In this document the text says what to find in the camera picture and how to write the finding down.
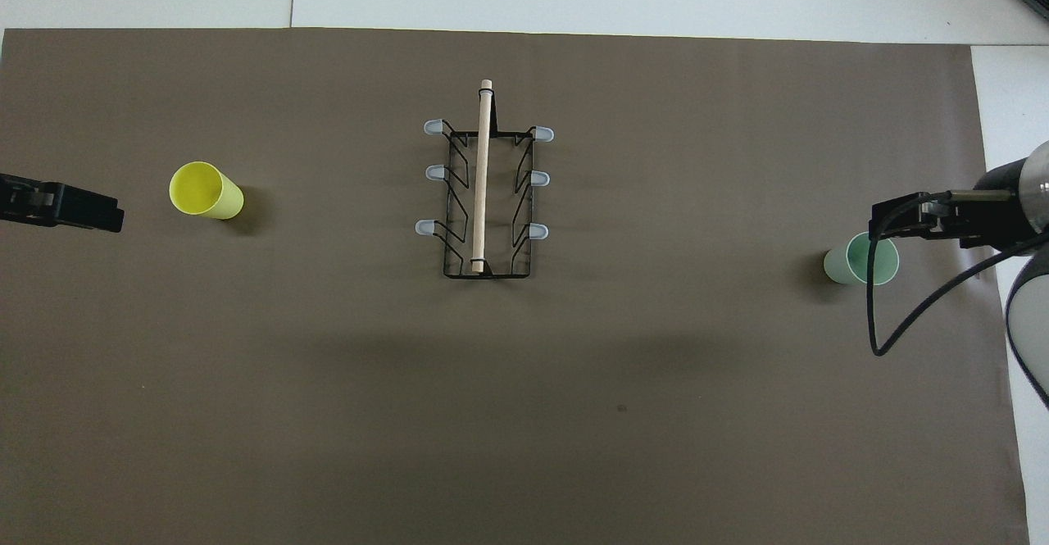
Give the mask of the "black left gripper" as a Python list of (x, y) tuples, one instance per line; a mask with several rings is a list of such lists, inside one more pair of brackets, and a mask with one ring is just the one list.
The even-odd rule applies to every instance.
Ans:
[(116, 198), (108, 195), (7, 173), (1, 175), (1, 220), (119, 234), (124, 218), (125, 212)]

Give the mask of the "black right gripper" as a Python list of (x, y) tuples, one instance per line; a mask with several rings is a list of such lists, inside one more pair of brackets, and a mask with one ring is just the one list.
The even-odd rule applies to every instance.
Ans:
[(920, 238), (934, 228), (930, 203), (938, 205), (935, 238), (955, 239), (963, 248), (1007, 249), (1029, 239), (1019, 194), (1010, 188), (911, 193), (870, 208), (871, 238)]

